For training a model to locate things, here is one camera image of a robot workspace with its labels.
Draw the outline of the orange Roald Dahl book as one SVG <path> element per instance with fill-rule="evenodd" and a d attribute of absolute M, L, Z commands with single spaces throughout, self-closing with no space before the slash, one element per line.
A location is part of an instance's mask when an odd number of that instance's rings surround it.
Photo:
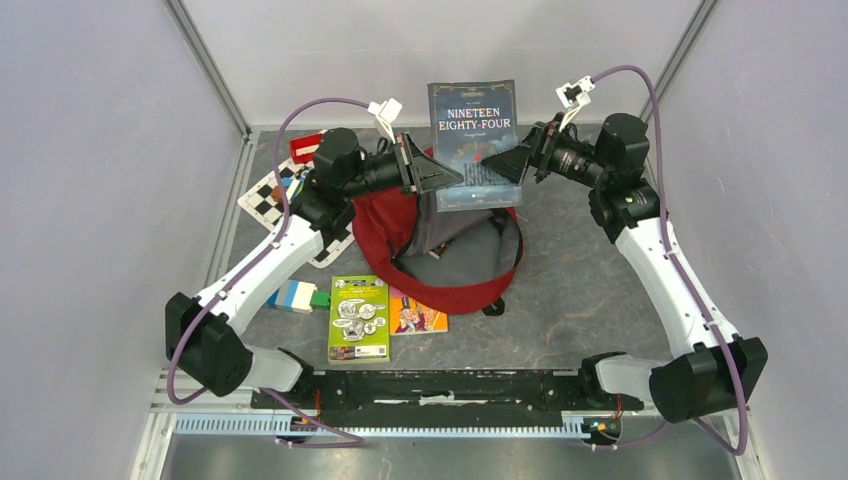
<path fill-rule="evenodd" d="M 394 336 L 446 333 L 449 330 L 449 316 L 391 287 L 389 330 Z"/>

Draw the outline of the toy block train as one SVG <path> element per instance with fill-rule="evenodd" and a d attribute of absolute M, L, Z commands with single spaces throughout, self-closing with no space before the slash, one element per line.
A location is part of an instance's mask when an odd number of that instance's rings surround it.
<path fill-rule="evenodd" d="M 268 308 L 295 313 L 329 310 L 330 304 L 331 296 L 328 292 L 319 290 L 314 283 L 293 279 L 287 280 L 264 303 Z"/>

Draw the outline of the green treehouse book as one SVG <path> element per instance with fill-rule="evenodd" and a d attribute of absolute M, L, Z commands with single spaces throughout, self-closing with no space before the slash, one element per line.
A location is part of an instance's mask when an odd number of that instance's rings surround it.
<path fill-rule="evenodd" d="M 327 358 L 332 365 L 390 360 L 389 287 L 376 275 L 334 276 Z"/>

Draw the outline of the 169-storey treehouse book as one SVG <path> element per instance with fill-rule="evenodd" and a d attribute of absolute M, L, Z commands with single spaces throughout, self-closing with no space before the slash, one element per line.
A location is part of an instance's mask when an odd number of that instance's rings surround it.
<path fill-rule="evenodd" d="M 443 242 L 431 249 L 428 254 L 435 259 L 440 259 L 452 244 L 452 240 Z"/>

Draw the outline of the black white chess mat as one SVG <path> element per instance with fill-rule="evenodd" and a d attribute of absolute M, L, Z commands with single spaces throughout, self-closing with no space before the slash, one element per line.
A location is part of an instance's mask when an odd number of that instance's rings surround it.
<path fill-rule="evenodd" d="M 295 164 L 291 158 L 284 160 L 278 165 L 278 170 L 286 167 L 293 167 Z M 308 168 L 313 168 L 313 162 L 306 165 Z M 279 221 L 283 218 L 284 206 L 277 204 L 271 198 L 271 174 L 270 172 L 254 186 L 250 187 L 242 194 L 237 203 L 238 205 L 256 221 L 258 221 L 268 231 L 273 231 Z M 309 263 L 319 269 L 323 269 L 331 265 L 341 253 L 343 253 L 354 242 L 352 225 L 349 224 L 346 229 L 336 235 L 321 252 L 313 257 Z"/>

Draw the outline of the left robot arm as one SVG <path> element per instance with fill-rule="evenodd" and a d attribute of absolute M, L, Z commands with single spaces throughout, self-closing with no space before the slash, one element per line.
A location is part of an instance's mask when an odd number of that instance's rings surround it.
<path fill-rule="evenodd" d="M 224 397 L 240 386 L 271 389 L 290 407 L 306 405 L 313 379 L 283 350 L 246 344 L 242 335 L 274 290 L 325 249 L 355 217 L 353 201 L 392 191 L 422 195 L 461 183 L 460 172 L 435 160 L 400 132 L 370 153 L 347 128 L 322 132 L 299 193 L 283 218 L 233 269 L 195 295 L 174 294 L 165 306 L 167 386 L 182 371 L 203 391 Z"/>

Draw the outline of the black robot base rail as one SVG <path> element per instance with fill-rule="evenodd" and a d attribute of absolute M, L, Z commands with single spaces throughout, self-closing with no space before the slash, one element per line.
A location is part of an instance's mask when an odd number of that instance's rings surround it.
<path fill-rule="evenodd" d="M 564 412 L 641 411 L 573 369 L 317 370 L 283 398 L 336 427 L 555 427 Z"/>

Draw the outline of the colourful toy block cluster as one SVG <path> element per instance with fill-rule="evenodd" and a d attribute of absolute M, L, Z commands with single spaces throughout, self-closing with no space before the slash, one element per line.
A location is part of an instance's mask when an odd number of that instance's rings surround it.
<path fill-rule="evenodd" d="M 271 198 L 277 204 L 281 204 L 283 198 L 286 198 L 290 202 L 302 191 L 305 179 L 310 172 L 311 168 L 308 168 L 306 165 L 295 164 L 293 167 L 286 167 L 280 170 L 280 182 L 277 181 L 277 176 L 272 173 Z"/>

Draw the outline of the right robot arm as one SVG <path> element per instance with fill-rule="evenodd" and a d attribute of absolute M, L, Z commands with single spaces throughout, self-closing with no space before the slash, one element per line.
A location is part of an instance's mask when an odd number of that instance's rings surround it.
<path fill-rule="evenodd" d="M 643 177 L 647 130 L 640 118 L 616 113 L 589 143 L 578 140 L 559 113 L 481 163 L 514 184 L 557 174 L 588 187 L 595 223 L 634 270 L 663 324 L 669 361 L 623 352 L 583 360 L 577 392 L 585 405 L 602 408 L 621 394 L 653 404 L 670 423 L 745 412 L 767 349 L 760 338 L 739 334 L 685 258 L 660 194 Z"/>

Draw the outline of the red plastic box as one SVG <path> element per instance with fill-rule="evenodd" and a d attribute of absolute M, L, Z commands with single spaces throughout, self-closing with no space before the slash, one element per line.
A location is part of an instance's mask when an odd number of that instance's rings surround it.
<path fill-rule="evenodd" d="M 307 164 L 312 161 L 323 137 L 323 131 L 294 138 L 289 141 L 290 158 L 294 164 Z"/>

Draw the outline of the red backpack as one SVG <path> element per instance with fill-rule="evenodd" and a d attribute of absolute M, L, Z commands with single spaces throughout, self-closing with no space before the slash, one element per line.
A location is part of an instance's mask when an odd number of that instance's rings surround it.
<path fill-rule="evenodd" d="M 515 209 L 441 212 L 435 193 L 402 192 L 391 155 L 355 165 L 352 230 L 377 277 L 447 314 L 501 315 L 524 255 Z"/>

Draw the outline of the blue nineteen eighty-four book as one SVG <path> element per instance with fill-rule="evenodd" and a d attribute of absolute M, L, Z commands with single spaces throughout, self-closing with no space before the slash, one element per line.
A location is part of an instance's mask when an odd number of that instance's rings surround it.
<path fill-rule="evenodd" d="M 509 208 L 522 191 L 482 160 L 519 142 L 515 81 L 434 82 L 427 86 L 433 156 L 463 180 L 436 192 L 440 212 Z"/>

